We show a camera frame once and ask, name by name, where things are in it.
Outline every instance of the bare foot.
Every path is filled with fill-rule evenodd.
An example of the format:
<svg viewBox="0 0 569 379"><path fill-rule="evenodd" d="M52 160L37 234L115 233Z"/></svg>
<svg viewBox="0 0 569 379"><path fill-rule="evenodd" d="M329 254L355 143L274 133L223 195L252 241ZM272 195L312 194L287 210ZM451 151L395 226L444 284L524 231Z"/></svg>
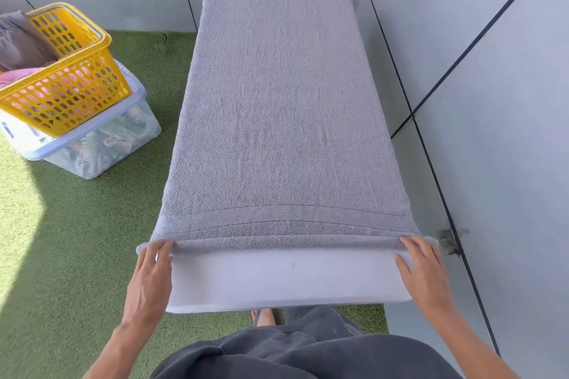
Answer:
<svg viewBox="0 0 569 379"><path fill-rule="evenodd" d="M257 312L252 310L251 317L255 320ZM273 316L272 309L263 309L260 311L259 320L257 321L258 327L266 327L267 325L276 325L275 317Z"/></svg>

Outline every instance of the pink towel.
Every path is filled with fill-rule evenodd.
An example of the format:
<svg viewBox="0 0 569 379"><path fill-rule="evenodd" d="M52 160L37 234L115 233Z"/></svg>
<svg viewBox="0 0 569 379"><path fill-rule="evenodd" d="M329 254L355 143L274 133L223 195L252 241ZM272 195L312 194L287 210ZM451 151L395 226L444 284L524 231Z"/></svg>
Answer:
<svg viewBox="0 0 569 379"><path fill-rule="evenodd" d="M0 74L0 88L6 87L8 84L25 77L26 75L33 74L43 68L26 68L16 69L15 71L8 71Z"/></svg>

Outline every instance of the forearm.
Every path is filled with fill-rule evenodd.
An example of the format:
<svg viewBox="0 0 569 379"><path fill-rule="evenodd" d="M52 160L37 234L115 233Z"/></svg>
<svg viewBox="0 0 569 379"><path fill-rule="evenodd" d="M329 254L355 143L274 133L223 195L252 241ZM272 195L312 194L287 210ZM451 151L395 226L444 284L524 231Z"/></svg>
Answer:
<svg viewBox="0 0 569 379"><path fill-rule="evenodd" d="M134 325L119 325L83 379L127 379L150 335Z"/></svg>
<svg viewBox="0 0 569 379"><path fill-rule="evenodd" d="M466 379L519 379L458 313L429 320L451 350Z"/></svg>

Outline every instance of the finger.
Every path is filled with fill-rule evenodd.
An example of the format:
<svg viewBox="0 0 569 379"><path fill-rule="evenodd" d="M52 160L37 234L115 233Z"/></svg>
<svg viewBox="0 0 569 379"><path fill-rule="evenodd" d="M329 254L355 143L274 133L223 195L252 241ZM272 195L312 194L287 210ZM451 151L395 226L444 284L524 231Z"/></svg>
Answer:
<svg viewBox="0 0 569 379"><path fill-rule="evenodd" d="M144 262L144 256L146 256L146 248L142 249L138 254L137 258L137 266L134 268L134 271L138 271L140 267L142 267L142 263Z"/></svg>
<svg viewBox="0 0 569 379"><path fill-rule="evenodd" d="M160 248L160 252L158 252L158 260L156 261L156 265L158 268L170 266L170 254L172 253L172 247L174 246L173 241L166 241L164 246Z"/></svg>
<svg viewBox="0 0 569 379"><path fill-rule="evenodd" d="M437 262L442 268L445 268L445 263L443 262L443 254L440 251L440 247L438 246L431 246L432 253L435 254L435 258L437 258Z"/></svg>
<svg viewBox="0 0 569 379"><path fill-rule="evenodd" d="M405 262L405 260L399 253L396 253L394 256L395 256L395 264L399 269L399 274L401 275L401 279L403 280L403 283L406 283L407 279L411 275L411 270L409 270L407 262Z"/></svg>
<svg viewBox="0 0 569 379"><path fill-rule="evenodd" d="M160 249L166 240L156 240L146 246L146 255L144 256L144 262L142 266L144 268L152 268L154 264L156 264L156 254L158 253L158 249Z"/></svg>
<svg viewBox="0 0 569 379"><path fill-rule="evenodd" d="M407 250L409 251L413 262L418 262L423 259L421 248L417 245L417 243L415 243L415 241L404 237L400 238L400 240L405 245L405 247L407 247Z"/></svg>
<svg viewBox="0 0 569 379"><path fill-rule="evenodd" d="M411 239L415 243L417 243L417 245L421 249L421 252L423 253L423 256L425 256L425 258L434 258L435 257L435 254L432 253L431 243L429 243L423 237L411 237Z"/></svg>

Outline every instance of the white tabletop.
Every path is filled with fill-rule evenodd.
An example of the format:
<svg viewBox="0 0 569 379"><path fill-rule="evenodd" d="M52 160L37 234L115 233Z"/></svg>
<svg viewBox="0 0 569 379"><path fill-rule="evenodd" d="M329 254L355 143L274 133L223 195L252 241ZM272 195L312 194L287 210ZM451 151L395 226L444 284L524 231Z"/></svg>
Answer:
<svg viewBox="0 0 569 379"><path fill-rule="evenodd" d="M410 263L407 253L403 256ZM219 250L174 255L167 311L196 313L409 299L392 250Z"/></svg>

